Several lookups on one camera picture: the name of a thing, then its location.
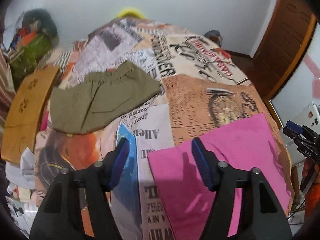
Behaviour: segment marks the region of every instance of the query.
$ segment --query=brown wooden floor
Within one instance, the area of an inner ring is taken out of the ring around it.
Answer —
[[[259,95],[265,97],[270,88],[267,78],[264,78],[263,70],[255,68],[252,59],[247,55],[233,54],[230,52],[233,63],[251,80]]]

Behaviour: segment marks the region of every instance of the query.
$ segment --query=folded pink garment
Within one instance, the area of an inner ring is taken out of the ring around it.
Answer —
[[[264,114],[224,125],[200,136],[204,147],[234,168],[258,167],[287,209],[290,191],[278,162],[275,140]],[[177,240],[197,240],[207,221],[215,193],[202,183],[191,153],[191,140],[148,154],[151,171]],[[236,189],[228,236],[238,229],[242,190]]]

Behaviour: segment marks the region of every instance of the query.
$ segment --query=metal bolt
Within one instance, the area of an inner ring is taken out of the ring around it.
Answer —
[[[69,171],[67,167],[62,168],[61,173],[66,174]]]
[[[101,167],[103,165],[102,161],[97,161],[93,164],[93,166],[95,166],[96,168]]]
[[[256,168],[256,167],[254,167],[254,168],[252,169],[252,171],[253,171],[253,173],[255,173],[255,174],[259,174],[259,173],[261,172],[261,170],[260,170],[259,168]]]
[[[226,168],[228,166],[228,163],[226,163],[224,161],[220,161],[220,162],[218,162],[218,166],[221,168]]]

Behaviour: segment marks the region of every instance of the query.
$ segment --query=brown door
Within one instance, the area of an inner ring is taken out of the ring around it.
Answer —
[[[254,85],[263,99],[270,99],[303,56],[304,42],[314,16],[304,0],[278,0],[265,36],[253,57],[259,77]]]

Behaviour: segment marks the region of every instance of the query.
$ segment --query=patterned bedsheet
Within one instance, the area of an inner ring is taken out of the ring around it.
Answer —
[[[147,154],[177,146],[240,118],[264,113],[276,140],[291,197],[290,159],[275,122],[250,80],[211,40],[187,29],[153,20],[115,19],[95,30],[87,41],[76,41],[72,51],[56,49],[44,66],[60,65],[61,89],[75,86],[89,72],[117,68],[129,60],[162,84],[162,92],[124,114],[106,128],[71,135],[46,130],[36,137],[35,171],[39,203],[62,167],[83,169],[115,149],[121,137],[130,153],[119,185],[108,194],[111,211],[123,239],[174,239],[149,168]],[[80,191],[87,234],[93,235]]]

